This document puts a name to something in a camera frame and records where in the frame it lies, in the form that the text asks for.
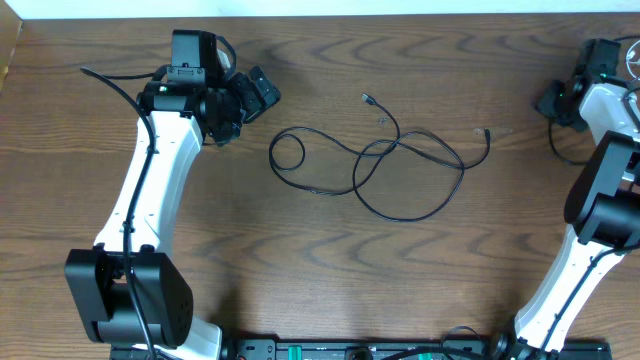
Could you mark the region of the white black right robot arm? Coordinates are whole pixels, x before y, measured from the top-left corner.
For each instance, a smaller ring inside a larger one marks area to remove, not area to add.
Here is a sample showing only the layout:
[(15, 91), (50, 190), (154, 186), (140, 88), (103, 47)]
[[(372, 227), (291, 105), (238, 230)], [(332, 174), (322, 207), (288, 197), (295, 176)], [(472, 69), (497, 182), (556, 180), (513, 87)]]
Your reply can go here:
[(565, 81), (536, 110), (550, 125), (590, 131), (596, 148), (567, 196), (558, 255), (530, 301), (487, 350), (491, 359), (609, 359), (604, 341), (567, 338), (606, 274), (639, 248), (639, 88), (617, 74), (619, 39), (589, 39)]

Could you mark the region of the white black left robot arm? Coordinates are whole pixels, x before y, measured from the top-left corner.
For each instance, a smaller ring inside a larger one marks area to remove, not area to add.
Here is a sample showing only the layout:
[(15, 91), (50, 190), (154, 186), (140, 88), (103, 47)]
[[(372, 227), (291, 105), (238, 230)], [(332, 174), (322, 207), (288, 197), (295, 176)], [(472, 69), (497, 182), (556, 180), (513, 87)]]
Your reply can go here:
[(218, 359), (221, 329), (196, 316), (173, 264), (177, 212), (207, 141), (224, 146), (280, 100), (259, 67), (236, 68), (234, 48), (201, 30), (172, 34), (171, 60), (128, 98), (136, 145), (113, 211), (88, 249), (69, 252), (64, 274), (88, 338), (115, 359)]

